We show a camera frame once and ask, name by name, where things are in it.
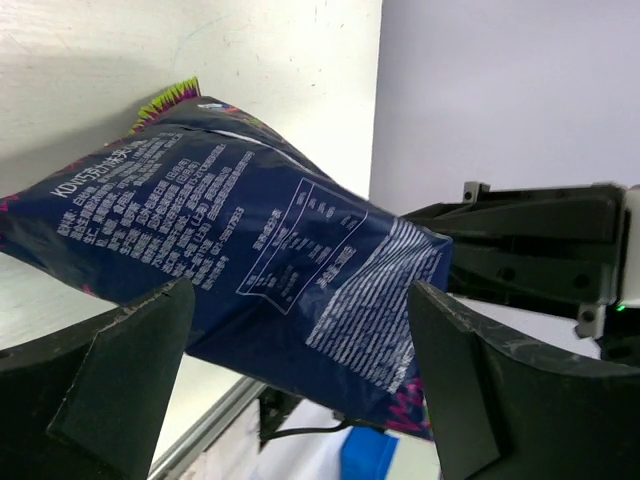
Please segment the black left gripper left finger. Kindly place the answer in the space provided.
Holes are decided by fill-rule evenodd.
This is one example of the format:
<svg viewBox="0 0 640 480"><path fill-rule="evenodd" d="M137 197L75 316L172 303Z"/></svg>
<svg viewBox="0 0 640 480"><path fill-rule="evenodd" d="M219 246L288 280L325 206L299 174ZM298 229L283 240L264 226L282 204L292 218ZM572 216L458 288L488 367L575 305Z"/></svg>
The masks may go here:
<svg viewBox="0 0 640 480"><path fill-rule="evenodd" d="M194 306L190 281L171 281L3 350L2 478L146 478Z"/></svg>

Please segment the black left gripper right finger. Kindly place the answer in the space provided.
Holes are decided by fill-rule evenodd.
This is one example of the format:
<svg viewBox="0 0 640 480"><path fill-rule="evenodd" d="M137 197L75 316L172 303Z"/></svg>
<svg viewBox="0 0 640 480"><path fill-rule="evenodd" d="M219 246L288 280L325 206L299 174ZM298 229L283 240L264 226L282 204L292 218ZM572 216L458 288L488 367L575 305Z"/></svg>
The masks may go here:
<svg viewBox="0 0 640 480"><path fill-rule="evenodd" d="M638 478L637 368L549 345L424 282L409 322L445 478Z"/></svg>

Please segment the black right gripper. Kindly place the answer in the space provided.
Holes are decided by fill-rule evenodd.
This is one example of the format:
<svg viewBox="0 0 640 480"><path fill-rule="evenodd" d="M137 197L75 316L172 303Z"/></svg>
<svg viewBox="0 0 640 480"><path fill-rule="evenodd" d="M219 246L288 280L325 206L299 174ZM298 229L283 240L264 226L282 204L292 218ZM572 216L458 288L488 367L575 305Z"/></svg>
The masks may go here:
<svg viewBox="0 0 640 480"><path fill-rule="evenodd" d="M408 213L416 225L450 237L612 240L609 262L518 255L457 243L447 291L471 300L577 319L601 360L639 359L639 185L481 190L474 201Z"/></svg>

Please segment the large dark blue snack bag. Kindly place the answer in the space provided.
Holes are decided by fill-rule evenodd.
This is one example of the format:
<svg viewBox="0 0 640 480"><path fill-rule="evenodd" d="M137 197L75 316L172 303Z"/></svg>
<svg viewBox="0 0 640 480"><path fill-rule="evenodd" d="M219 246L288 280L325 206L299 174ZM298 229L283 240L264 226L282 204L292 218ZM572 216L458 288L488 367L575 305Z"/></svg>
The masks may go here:
<svg viewBox="0 0 640 480"><path fill-rule="evenodd" d="M446 287L450 238L340 186L196 78L142 107L124 138L4 197L1 247L116 304L187 278L190 356L431 435L408 292Z"/></svg>

